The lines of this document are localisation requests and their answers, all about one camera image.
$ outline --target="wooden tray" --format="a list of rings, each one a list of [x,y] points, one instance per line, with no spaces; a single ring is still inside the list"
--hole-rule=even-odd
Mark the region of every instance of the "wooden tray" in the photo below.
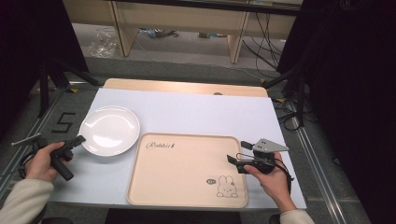
[[[230,136],[146,133],[140,137],[128,202],[134,205],[244,207],[245,175],[228,163],[240,152]]]

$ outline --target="table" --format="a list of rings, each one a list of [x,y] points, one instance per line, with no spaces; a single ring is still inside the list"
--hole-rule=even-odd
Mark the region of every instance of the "table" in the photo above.
[[[266,90],[259,87],[111,78],[97,92],[90,112],[105,105],[130,108],[139,118],[140,135],[156,132],[213,134],[234,136],[250,143],[264,137],[285,145],[271,99],[266,96]],[[76,147],[73,150],[75,158],[68,164],[75,177],[65,182],[58,176],[54,181],[55,191],[49,200],[88,206],[158,209],[127,202],[136,145],[114,157],[98,157],[82,146]],[[252,154],[246,149],[243,152]],[[281,153],[291,176],[296,177],[289,153]],[[251,175],[246,175],[246,179],[248,203],[244,208],[165,208],[224,211],[275,209],[275,203],[264,193],[258,180]],[[292,182],[291,198],[298,208],[306,208],[297,178]]]

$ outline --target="black tripod leg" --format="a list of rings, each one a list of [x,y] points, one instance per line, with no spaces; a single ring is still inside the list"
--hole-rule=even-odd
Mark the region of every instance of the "black tripod leg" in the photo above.
[[[81,77],[82,79],[86,80],[87,82],[89,82],[90,84],[92,84],[93,86],[103,86],[104,83],[99,82],[98,80],[87,76],[86,74],[84,74],[81,71],[78,71],[77,68],[73,67],[72,65],[65,63],[62,60],[56,59],[56,58],[51,58],[53,62],[57,63],[58,65],[60,65],[62,68],[64,68],[65,70],[68,70],[70,72],[72,72],[74,75]]]
[[[266,84],[262,84],[262,86],[263,86],[266,90],[268,90],[268,89],[270,89],[271,87],[273,87],[273,86],[275,86],[276,84],[278,84],[279,82],[288,79],[288,78],[291,76],[292,73],[293,73],[293,69],[290,69],[289,71],[287,71],[285,74],[281,75],[280,77],[277,77],[277,78],[275,78],[274,80],[269,81],[269,82],[266,83]]]

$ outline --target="black curtain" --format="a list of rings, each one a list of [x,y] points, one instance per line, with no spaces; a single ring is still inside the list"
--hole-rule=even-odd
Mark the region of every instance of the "black curtain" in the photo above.
[[[388,223],[396,211],[395,11],[385,1],[338,8],[307,82],[320,124],[373,223]],[[282,58],[297,60],[293,54]]]
[[[39,65],[55,57],[88,72],[62,0],[0,1],[0,139],[39,79]],[[48,73],[64,70],[47,63]]]

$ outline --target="aluminum rail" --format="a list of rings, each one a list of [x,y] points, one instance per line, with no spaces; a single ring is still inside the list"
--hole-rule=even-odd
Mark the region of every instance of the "aluminum rail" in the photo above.
[[[288,107],[292,111],[295,111],[296,109],[293,103],[288,103]],[[297,118],[294,117],[292,119],[292,122],[295,128],[299,127]],[[306,133],[305,128],[298,128],[297,133],[300,138],[301,144],[303,145],[303,149],[308,159],[308,163],[311,166],[314,177],[318,182],[318,186],[323,196],[324,202],[326,203],[330,215],[332,216],[333,223],[346,224],[347,221],[344,217],[341,205],[335,198],[332,187],[330,186],[329,181],[327,180],[326,175],[321,168],[317,154],[315,153],[315,150],[312,147],[311,142],[309,141],[308,134]]]
[[[48,118],[52,114],[53,108],[56,106],[56,103],[59,101],[59,99],[65,93],[65,91],[66,91],[66,88],[58,88],[55,91],[55,93],[51,97],[51,101],[49,102],[48,110],[41,118],[37,119],[37,121],[33,125],[32,129],[27,134],[26,138],[31,137],[35,134],[38,134],[38,132],[41,130],[41,128],[47,122]],[[8,163],[5,171],[0,176],[0,199],[2,199],[4,194],[6,193],[9,183],[12,181],[12,179],[14,178],[15,174],[18,171],[18,166],[20,165],[21,159],[23,158],[24,155],[26,155],[26,153],[29,151],[29,149],[30,149],[30,146],[18,147],[18,149],[16,150],[11,161]]]

